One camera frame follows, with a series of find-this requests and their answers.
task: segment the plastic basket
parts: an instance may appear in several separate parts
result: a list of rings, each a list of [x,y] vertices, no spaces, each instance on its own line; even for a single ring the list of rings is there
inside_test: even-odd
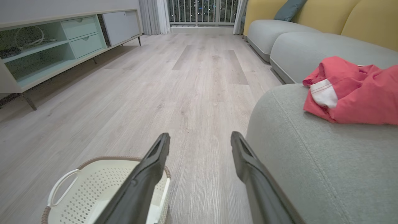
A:
[[[42,224],[92,224],[127,176],[140,162],[135,157],[98,157],[65,174],[54,185]],[[75,176],[57,202],[54,197],[64,181]],[[163,224],[168,209],[170,172],[167,167],[153,192],[146,224]]]

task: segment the white curtain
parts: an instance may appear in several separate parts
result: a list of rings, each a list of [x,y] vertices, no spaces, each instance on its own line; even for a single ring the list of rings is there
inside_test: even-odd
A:
[[[240,35],[243,32],[243,25],[241,22],[242,16],[246,15],[246,8],[248,5],[248,0],[239,0],[238,1],[238,13],[235,17],[234,31],[233,34]]]
[[[160,23],[160,33],[168,34],[170,31],[170,20],[169,13],[167,10],[167,0],[157,0],[158,1],[158,14]]]
[[[170,33],[166,0],[139,0],[145,35]]]

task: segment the teal pillow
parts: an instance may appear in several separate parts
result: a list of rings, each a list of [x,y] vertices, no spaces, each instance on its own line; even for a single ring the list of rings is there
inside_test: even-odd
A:
[[[307,0],[288,0],[276,13],[274,20],[290,22]]]

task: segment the white cabinet door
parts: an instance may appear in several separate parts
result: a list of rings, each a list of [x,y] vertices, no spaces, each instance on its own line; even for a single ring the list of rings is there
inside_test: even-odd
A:
[[[102,14],[102,18],[111,46],[130,39],[139,33],[135,11],[105,13]]]

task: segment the wooden floor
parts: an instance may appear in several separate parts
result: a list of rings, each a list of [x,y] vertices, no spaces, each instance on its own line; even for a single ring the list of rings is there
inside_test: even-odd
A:
[[[280,85],[236,35],[143,36],[28,91],[0,110],[0,220],[40,223],[55,182],[102,155],[142,157],[171,136],[166,223],[250,224],[230,135],[246,134],[261,95]]]

